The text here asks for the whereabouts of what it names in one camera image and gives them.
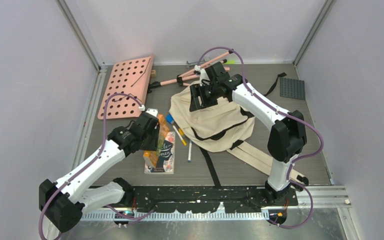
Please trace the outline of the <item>orange treehouse book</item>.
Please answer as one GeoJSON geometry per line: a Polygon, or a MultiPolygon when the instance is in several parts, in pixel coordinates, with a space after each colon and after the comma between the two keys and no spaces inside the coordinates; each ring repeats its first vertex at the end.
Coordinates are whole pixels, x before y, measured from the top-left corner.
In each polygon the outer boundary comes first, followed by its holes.
{"type": "Polygon", "coordinates": [[[159,124],[157,126],[158,132],[153,134],[153,138],[150,142],[150,147],[147,147],[143,153],[143,158],[148,167],[155,168],[158,163],[159,154],[163,148],[163,144],[166,136],[169,133],[169,126],[162,114],[157,115],[159,124]]]}

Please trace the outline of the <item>beige canvas backpack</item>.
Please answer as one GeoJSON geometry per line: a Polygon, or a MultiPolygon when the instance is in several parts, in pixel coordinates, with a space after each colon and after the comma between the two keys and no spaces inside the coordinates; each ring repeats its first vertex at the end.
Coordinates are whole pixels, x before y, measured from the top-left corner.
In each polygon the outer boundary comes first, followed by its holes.
{"type": "MultiPolygon", "coordinates": [[[[246,142],[258,120],[250,111],[226,98],[218,104],[190,112],[190,87],[170,98],[169,113],[194,144],[211,152],[228,152],[244,163],[268,175],[273,158],[246,142]]],[[[292,169],[290,179],[302,184],[304,175],[292,169]]]]}

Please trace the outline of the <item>floral little women book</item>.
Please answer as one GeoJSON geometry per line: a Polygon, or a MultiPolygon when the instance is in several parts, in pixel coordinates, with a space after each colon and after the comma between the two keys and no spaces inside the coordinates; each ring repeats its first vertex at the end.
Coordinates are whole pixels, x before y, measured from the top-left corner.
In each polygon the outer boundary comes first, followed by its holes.
{"type": "Polygon", "coordinates": [[[176,134],[169,131],[159,151],[146,150],[143,153],[144,173],[156,175],[174,174],[176,134]]]}

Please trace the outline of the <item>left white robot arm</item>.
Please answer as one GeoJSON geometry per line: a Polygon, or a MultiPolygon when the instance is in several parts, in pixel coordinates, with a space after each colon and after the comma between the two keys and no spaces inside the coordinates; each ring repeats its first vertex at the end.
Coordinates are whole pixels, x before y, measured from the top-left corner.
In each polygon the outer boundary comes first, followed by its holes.
{"type": "Polygon", "coordinates": [[[129,127],[114,128],[90,157],[55,182],[39,185],[39,209],[61,232],[71,230],[83,215],[106,205],[132,205],[134,188],[123,178],[90,189],[107,170],[139,150],[156,147],[159,138],[158,110],[142,112],[129,127]]]}

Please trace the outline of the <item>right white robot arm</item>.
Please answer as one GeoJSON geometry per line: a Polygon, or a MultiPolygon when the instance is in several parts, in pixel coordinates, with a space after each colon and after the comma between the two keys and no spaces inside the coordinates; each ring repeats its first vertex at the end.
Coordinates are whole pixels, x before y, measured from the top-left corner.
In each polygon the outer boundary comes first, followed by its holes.
{"type": "Polygon", "coordinates": [[[259,93],[244,76],[230,75],[220,62],[204,71],[206,76],[189,87],[189,110],[194,112],[213,107],[219,98],[226,98],[244,107],[266,126],[269,130],[267,149],[272,156],[272,165],[265,182],[264,197],[271,205],[279,205],[291,187],[294,160],[307,144],[302,113],[279,107],[259,93]]]}

